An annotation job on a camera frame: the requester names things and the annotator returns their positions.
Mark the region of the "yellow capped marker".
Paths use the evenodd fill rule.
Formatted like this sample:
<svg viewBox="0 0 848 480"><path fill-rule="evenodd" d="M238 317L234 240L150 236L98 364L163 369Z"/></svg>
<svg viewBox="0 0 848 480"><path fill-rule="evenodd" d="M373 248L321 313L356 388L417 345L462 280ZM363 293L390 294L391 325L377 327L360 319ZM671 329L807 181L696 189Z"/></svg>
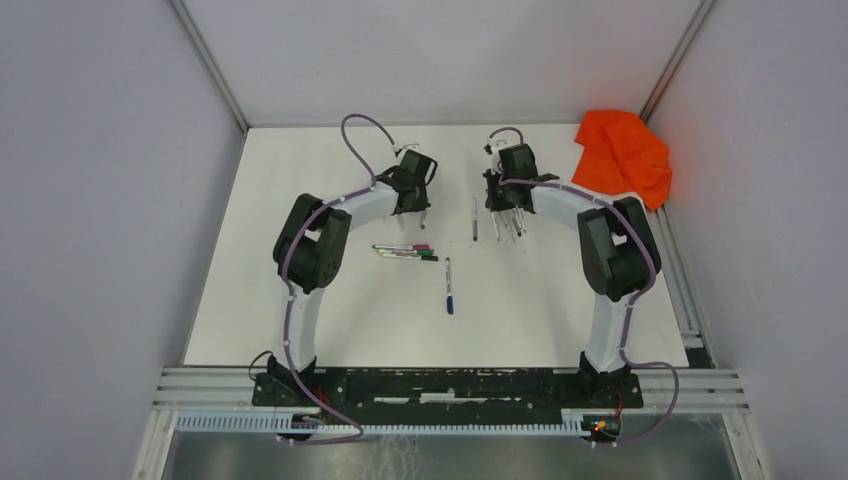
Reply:
<svg viewBox="0 0 848 480"><path fill-rule="evenodd" d="M511 238L520 238L522 236L522 229L515 211L513 209L503 210L501 214Z"/></svg>

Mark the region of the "blue capped marker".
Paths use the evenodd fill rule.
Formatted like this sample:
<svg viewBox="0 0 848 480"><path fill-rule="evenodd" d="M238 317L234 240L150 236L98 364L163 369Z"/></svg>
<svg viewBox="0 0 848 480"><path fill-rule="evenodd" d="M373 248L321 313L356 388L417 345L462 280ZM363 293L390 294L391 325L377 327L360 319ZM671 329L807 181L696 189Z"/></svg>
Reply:
<svg viewBox="0 0 848 480"><path fill-rule="evenodd" d="M455 313L454 295L453 295L453 278L451 259L445 258L445 279L446 279L446 311L449 315Z"/></svg>

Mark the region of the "brown capped marker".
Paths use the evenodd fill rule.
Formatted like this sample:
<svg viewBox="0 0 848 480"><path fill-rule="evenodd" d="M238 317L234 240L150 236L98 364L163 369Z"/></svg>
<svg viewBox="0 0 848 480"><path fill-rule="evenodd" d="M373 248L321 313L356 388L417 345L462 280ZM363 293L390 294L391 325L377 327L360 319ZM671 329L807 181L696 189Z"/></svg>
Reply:
<svg viewBox="0 0 848 480"><path fill-rule="evenodd" d="M493 230L494 230L496 241L500 242L501 241L501 231L500 231L499 214L495 211L491 211L490 214L491 214L491 218L492 218Z"/></svg>

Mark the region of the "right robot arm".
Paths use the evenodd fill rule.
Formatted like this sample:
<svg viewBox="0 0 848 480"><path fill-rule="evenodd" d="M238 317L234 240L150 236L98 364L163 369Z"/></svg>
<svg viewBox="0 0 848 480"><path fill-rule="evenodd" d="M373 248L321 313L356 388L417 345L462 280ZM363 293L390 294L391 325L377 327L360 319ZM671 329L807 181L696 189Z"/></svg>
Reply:
<svg viewBox="0 0 848 480"><path fill-rule="evenodd" d="M605 200L540 174L526 143L488 140L491 166L486 207L491 212L518 210L557 221L578 235L581 267L595 294L588 343L580 356L584 374L577 382L580 400L602 408L618 393L613 376L629 369L626 346L635 304L655 284L661 270L645 209L635 197Z"/></svg>

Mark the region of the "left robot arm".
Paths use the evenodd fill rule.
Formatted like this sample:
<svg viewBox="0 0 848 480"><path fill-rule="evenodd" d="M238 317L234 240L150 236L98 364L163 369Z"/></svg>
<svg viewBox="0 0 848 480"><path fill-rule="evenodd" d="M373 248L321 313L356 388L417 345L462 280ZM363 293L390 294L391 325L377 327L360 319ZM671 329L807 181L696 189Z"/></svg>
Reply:
<svg viewBox="0 0 848 480"><path fill-rule="evenodd" d="M371 185L332 199L298 196L276 240L272 257L286 285L281 344L275 351L287 370L275 392L290 407L306 405L313 379L303 372L314 366L315 332L324 290L342 266L351 231L390 216L420 213L431 207L427 188L438 162L407 146L398 164L376 176Z"/></svg>

